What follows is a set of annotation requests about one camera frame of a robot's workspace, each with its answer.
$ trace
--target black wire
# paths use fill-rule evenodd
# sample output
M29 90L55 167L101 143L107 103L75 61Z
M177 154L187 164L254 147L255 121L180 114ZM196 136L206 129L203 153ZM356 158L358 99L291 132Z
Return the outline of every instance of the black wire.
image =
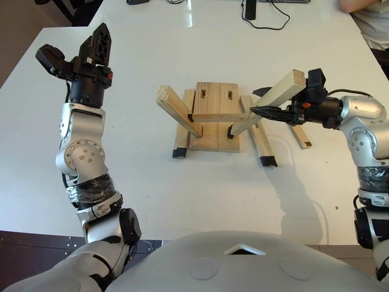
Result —
M181 4L184 3L186 0L166 0L169 4Z
M67 189L69 186L67 185L66 176L63 173L61 173L61 174L62 174L63 186L65 187L65 189Z
M336 89L336 90L332 90L331 92L328 93L328 95L330 96L331 94L334 94L334 93L337 93L337 92L355 93L355 94L361 94L363 96L373 97L369 93L365 93L363 91L358 91L358 90L350 90L350 89Z
M66 80L66 89L67 89L67 92L66 92L65 103L67 103L69 101L69 96L71 94L71 85L69 84L69 82L67 82L67 80Z
M66 98L65 98L65 103L67 103L69 101L69 96L71 94L71 85L69 84L69 82L66 80L66 89L67 89L67 92L66 92ZM62 174L62 183L63 183L63 186L65 187L65 189L67 189L69 186L67 184L67 181L66 181L66 176Z
M353 205L354 205L355 210L358 209L357 200L358 200L358 195L356 195L356 196L354 197L354 199L353 199Z
M283 15L287 16L287 20L285 21L285 23L279 27L279 28L276 28L276 27L267 27L267 26L255 26L251 21L249 21L248 19L246 19L245 17L243 17L243 11L244 11L244 0L242 0L242 4L241 4L241 7L242 7L242 19L249 23L252 27L254 27L255 29L270 29L270 30L281 30L285 27L285 25L289 22L289 20L291 20L291 17L286 14L285 12L282 12L275 4L274 4L274 0L271 0L272 1L272 5Z

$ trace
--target black leg tip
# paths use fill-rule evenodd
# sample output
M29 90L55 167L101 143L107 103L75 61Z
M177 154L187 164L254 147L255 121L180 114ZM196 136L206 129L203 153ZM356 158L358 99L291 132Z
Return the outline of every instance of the black leg tip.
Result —
M261 159L262 166L278 167L274 156L261 156L260 159Z
M187 155L187 149L186 148L180 148L173 149L173 158L185 158Z

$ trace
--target wooden board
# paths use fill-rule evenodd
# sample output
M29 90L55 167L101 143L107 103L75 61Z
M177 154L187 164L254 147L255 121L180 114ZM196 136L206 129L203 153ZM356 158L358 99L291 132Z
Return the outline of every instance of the wooden board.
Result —
M241 96L240 102L243 111L247 111L251 106L254 105L251 96ZM260 158L262 166L277 167L277 162L275 161L273 150L270 146L266 132L260 120L249 127L249 134L255 144L256 152Z
M192 114L190 120L194 122L244 122L250 116L247 114Z
M289 126L297 142L300 144L301 149L307 149L312 147L312 143L305 134L301 125Z
M239 107L238 85L199 82L196 87L193 114L235 114ZM231 123L201 123L202 137L190 135L190 150L239 152L239 139L228 139Z
M257 101L255 106L280 106L284 102L291 99L306 87L304 72L292 70L284 78L282 78L276 85L272 87L262 98ZM230 129L230 137L241 134L247 130L251 125L258 122L262 117L246 111L250 114L250 118L245 122L235 122Z
M191 111L169 85L161 86L159 88L157 93L157 104L192 135L201 137L201 124L193 123L188 119L188 114L191 114Z
M186 89L184 92L184 98L182 99L190 112L193 111L193 102L195 100L195 90ZM173 148L173 158L185 158L187 155L189 131L185 129L181 124L178 124L176 140Z

